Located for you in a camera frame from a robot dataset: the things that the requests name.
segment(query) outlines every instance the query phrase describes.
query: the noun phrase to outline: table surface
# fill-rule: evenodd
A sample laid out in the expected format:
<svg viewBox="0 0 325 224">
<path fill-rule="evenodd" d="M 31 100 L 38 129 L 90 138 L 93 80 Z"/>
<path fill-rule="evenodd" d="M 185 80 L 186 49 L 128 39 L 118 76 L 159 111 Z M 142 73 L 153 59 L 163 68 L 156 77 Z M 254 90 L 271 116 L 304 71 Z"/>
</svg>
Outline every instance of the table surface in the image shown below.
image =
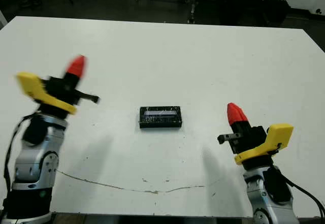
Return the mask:
<svg viewBox="0 0 325 224">
<path fill-rule="evenodd" d="M 36 108 L 15 74 L 60 77 L 77 54 L 88 57 L 79 90 L 102 100 L 82 101 L 68 117 L 52 211 L 252 216 L 244 169 L 228 144 L 216 142 L 231 132 L 229 102 L 251 125 L 295 126 L 275 164 L 325 200 L 325 54 L 303 30 L 16 17 L 0 31 L 2 149 Z M 181 106 L 182 128 L 139 129 L 141 106 L 168 105 Z M 292 192 L 297 216 L 319 215 L 312 200 Z M 0 179 L 1 199 L 5 193 Z"/>
</svg>

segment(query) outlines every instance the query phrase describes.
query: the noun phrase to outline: black cable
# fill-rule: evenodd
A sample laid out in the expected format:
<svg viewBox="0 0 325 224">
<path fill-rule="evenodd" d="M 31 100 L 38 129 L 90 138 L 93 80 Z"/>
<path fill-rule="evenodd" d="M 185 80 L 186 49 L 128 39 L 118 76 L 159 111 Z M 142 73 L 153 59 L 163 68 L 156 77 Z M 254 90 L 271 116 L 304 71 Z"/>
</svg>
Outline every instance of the black cable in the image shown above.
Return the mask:
<svg viewBox="0 0 325 224">
<path fill-rule="evenodd" d="M 303 192 L 304 194 L 306 194 L 308 197 L 310 197 L 313 201 L 315 201 L 315 203 L 317 204 L 319 211 L 320 211 L 320 223 L 321 224 L 325 224 L 325 208 L 324 205 L 314 196 L 312 195 L 310 192 L 306 191 L 305 189 L 303 189 L 302 187 L 296 185 L 295 183 L 293 183 L 292 181 L 290 181 L 289 179 L 287 179 L 279 170 L 277 170 L 274 166 L 272 166 L 276 172 L 284 179 L 284 181 L 289 184 L 291 187 L 295 187 L 296 189 L 300 190 L 301 192 Z"/>
<path fill-rule="evenodd" d="M 19 132 L 19 129 L 21 127 L 21 124 L 25 120 L 32 118 L 34 115 L 35 115 L 35 112 L 33 114 L 31 114 L 31 115 L 24 116 L 21 119 L 21 121 L 15 127 L 14 133 L 12 134 L 12 137 L 11 137 L 11 140 L 10 140 L 10 143 L 9 143 L 9 147 L 8 147 L 7 154 L 6 154 L 6 160 L 5 160 L 5 169 L 4 169 L 4 178 L 5 178 L 6 186 L 7 186 L 7 199 L 9 197 L 9 193 L 10 193 L 10 189 L 11 189 L 11 181 L 10 181 L 10 174 L 9 174 L 9 169 L 8 169 L 8 163 L 9 163 L 9 160 L 10 160 L 12 143 L 14 142 L 14 139 L 15 139 L 17 133 Z M 5 214 L 6 214 L 6 211 L 5 211 L 5 206 L 4 206 L 4 209 L 2 210 L 1 215 L 0 215 L 0 222 L 3 219 L 3 217 L 5 216 Z"/>
</svg>

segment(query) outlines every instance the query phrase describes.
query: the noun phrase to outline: black device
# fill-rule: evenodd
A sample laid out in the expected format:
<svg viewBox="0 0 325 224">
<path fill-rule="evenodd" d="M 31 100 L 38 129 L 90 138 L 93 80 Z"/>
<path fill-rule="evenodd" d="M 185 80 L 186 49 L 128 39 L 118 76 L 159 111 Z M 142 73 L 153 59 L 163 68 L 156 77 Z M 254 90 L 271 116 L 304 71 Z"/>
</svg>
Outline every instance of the black device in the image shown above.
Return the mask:
<svg viewBox="0 0 325 224">
<path fill-rule="evenodd" d="M 140 107 L 140 128 L 181 127 L 182 116 L 179 106 Z"/>
</svg>

